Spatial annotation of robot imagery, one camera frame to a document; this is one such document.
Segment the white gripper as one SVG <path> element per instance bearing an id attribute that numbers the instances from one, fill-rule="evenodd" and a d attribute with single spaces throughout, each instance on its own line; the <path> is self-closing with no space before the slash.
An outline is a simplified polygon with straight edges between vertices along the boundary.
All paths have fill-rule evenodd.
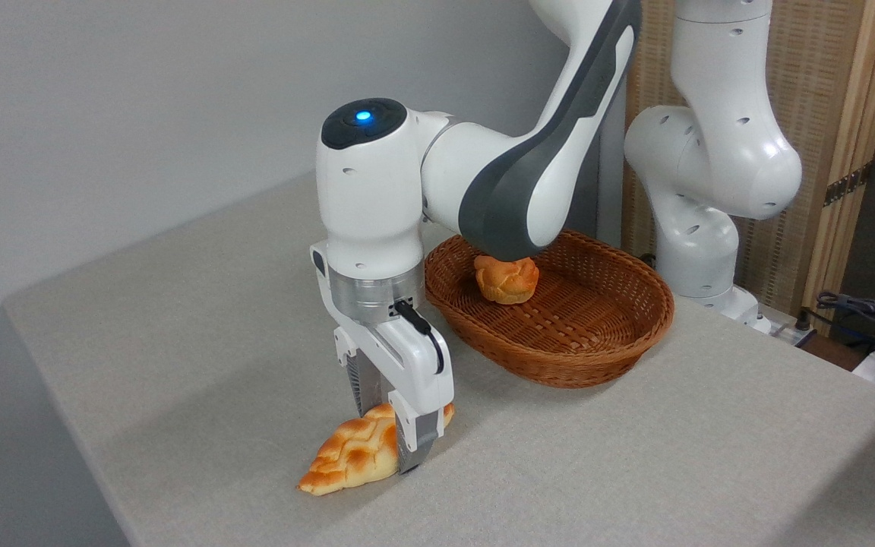
<path id="1" fill-rule="evenodd" d="M 390 403 L 398 473 L 407 474 L 444 436 L 444 406 L 454 395 L 447 343 L 415 308 L 422 267 L 391 280 L 360 280 L 331 267 L 326 240 L 310 253 L 323 304 L 338 325 L 336 345 L 358 415 Z"/>

